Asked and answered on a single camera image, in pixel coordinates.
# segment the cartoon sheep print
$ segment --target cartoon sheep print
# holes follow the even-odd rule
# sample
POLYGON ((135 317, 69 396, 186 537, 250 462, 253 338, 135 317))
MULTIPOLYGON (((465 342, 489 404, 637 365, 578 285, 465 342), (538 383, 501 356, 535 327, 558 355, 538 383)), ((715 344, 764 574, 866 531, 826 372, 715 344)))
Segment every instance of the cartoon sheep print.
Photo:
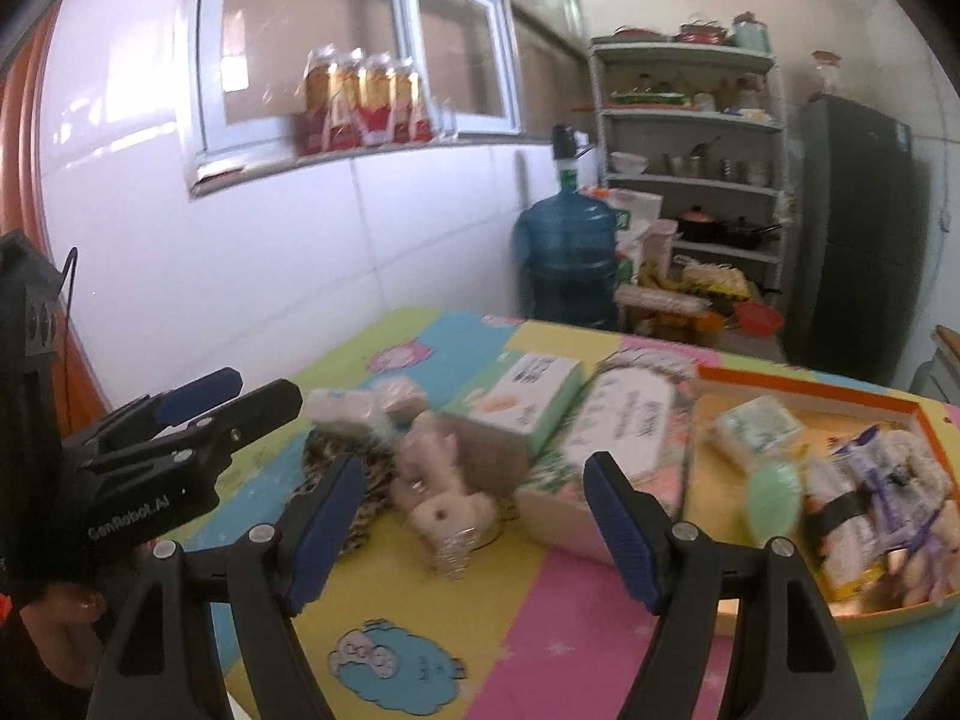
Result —
POLYGON ((364 701, 420 717, 453 701, 460 693, 457 680, 467 675, 463 662, 443 647, 387 620, 344 634, 326 663, 364 701))

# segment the dark gray refrigerator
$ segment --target dark gray refrigerator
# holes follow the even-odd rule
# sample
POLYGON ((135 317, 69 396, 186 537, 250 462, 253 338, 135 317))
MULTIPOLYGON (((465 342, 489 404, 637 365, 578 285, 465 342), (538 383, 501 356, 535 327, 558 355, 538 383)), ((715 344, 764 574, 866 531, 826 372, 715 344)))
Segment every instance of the dark gray refrigerator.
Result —
POLYGON ((803 108, 800 245, 790 362, 888 385, 923 275, 928 203, 906 124, 843 98, 803 108))

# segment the colorful tablecloth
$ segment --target colorful tablecloth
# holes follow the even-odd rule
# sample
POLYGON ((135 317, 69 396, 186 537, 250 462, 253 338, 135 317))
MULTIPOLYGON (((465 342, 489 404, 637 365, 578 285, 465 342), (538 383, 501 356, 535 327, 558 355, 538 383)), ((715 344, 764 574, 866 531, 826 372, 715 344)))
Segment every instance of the colorful tablecloth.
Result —
MULTIPOLYGON (((316 386, 368 386, 401 371, 440 407, 504 348, 577 358, 589 370, 614 351, 654 346, 698 362, 886 392, 842 377, 771 362, 539 322, 399 309, 291 377, 316 386)), ((936 430, 960 466, 960 410, 928 401, 936 430)), ((298 420, 247 447, 221 477, 215 512, 174 534, 188 549, 238 538, 273 522, 301 481, 309 425, 298 420)), ((256 716, 227 607, 214 610, 227 688, 256 716)), ((654 619, 616 572, 526 538, 518 522, 474 553, 466 576, 427 570, 419 543, 386 514, 371 541, 335 566, 320 600, 295 621, 331 708, 344 720, 613 718, 647 649, 654 619), (365 653, 374 648, 380 656, 365 653), (383 679, 391 674, 390 679, 383 679)), ((960 613, 848 640, 874 720, 899 720, 923 692, 960 630, 960 613)), ((716 717, 731 640, 717 638, 696 710, 716 717)))

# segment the orange curtain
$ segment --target orange curtain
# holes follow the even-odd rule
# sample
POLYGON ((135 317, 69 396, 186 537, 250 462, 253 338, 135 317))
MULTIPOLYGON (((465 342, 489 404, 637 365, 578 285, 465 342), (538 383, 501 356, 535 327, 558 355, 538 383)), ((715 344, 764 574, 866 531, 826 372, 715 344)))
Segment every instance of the orange curtain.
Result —
MULTIPOLYGON (((0 86, 0 233, 22 227, 34 245, 48 256, 50 248, 42 223, 37 116, 43 69, 58 12, 59 2, 37 25, 34 36, 0 86)), ((62 347, 54 369, 54 391, 59 427, 68 435, 102 418, 106 408, 83 349, 72 332, 66 337, 65 348, 66 372, 64 375, 62 347)))

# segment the metal shelf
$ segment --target metal shelf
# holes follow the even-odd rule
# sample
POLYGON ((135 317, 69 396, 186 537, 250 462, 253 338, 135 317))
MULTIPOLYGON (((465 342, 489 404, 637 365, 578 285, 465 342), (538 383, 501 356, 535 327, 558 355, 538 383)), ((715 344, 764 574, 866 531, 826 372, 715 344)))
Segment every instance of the metal shelf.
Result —
POLYGON ((707 46, 696 43, 595 43, 590 55, 611 62, 674 62, 686 65, 730 68, 743 73, 766 74, 776 58, 769 53, 752 52, 732 46, 707 46))
POLYGON ((685 241, 683 238, 673 242, 673 247, 677 250, 702 251, 708 254, 720 254, 724 257, 733 257, 737 260, 754 260, 760 263, 775 265, 781 261, 781 258, 775 254, 767 254, 763 251, 750 251, 745 248, 724 247, 720 244, 695 244, 693 241, 685 241))
POLYGON ((680 124, 710 124, 720 127, 734 127, 749 129, 754 132, 774 134, 784 129, 781 122, 757 122, 743 116, 732 116, 726 113, 710 113, 709 111, 691 111, 685 108, 671 110, 670 108, 604 108, 600 115, 608 119, 646 119, 648 122, 679 122, 680 124))
POLYGON ((624 175, 624 173, 607 173, 608 180, 623 181, 637 184, 679 184, 687 187, 705 187, 709 189, 723 189, 738 193, 762 194, 766 197, 776 197, 778 190, 767 187, 755 187, 750 184, 741 184, 736 181, 718 181, 712 178, 683 178, 677 175, 658 175, 657 173, 638 173, 624 175))

